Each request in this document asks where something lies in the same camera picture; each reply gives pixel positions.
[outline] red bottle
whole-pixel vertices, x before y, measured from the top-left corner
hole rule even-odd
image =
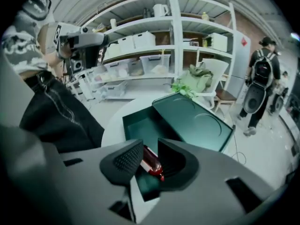
[[[141,166],[152,176],[159,176],[161,181],[164,181],[163,167],[161,166],[158,156],[146,145],[144,145],[144,154]]]

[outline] red label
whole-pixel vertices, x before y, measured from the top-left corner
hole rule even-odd
[[[242,39],[242,45],[246,46],[247,45],[247,41],[245,40],[245,38]]]

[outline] plastic storage bin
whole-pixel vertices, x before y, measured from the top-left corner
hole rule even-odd
[[[167,74],[169,72],[170,54],[140,57],[144,73]]]
[[[108,97],[122,97],[125,94],[127,81],[108,82],[103,87]]]
[[[135,48],[155,46],[155,35],[148,31],[133,35],[133,40]]]
[[[102,100],[104,100],[107,96],[107,91],[105,89],[104,86],[94,89],[92,91],[92,96],[98,100],[98,102],[101,102]]]
[[[106,80],[110,80],[110,75],[106,71],[105,66],[100,65],[92,68],[91,81],[93,83],[105,82]]]
[[[118,39],[118,44],[120,45],[122,54],[130,53],[135,49],[132,35]]]
[[[128,63],[128,69],[130,76],[141,76],[144,74],[144,69],[141,60],[132,61]]]
[[[124,59],[120,61],[110,62],[105,64],[109,75],[112,79],[117,77],[127,77],[129,76],[128,63],[134,61],[134,59]]]
[[[118,57],[122,54],[121,52],[121,46],[119,44],[110,44],[110,46],[107,48],[104,56],[104,60]]]

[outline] wooden stool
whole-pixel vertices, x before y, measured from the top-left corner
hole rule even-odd
[[[229,92],[227,92],[226,90],[223,89],[217,89],[216,90],[216,96],[214,98],[215,101],[217,101],[217,106],[215,109],[215,113],[217,112],[217,110],[219,109],[221,104],[230,104],[230,108],[228,110],[228,112],[230,111],[230,109],[233,107],[233,105],[235,104],[236,98]]]

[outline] green bag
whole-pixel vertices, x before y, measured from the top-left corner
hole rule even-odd
[[[200,67],[195,67],[190,65],[189,70],[180,77],[180,83],[185,84],[191,90],[195,92],[203,92],[206,88],[211,86],[213,78],[213,73],[208,69],[202,69]]]

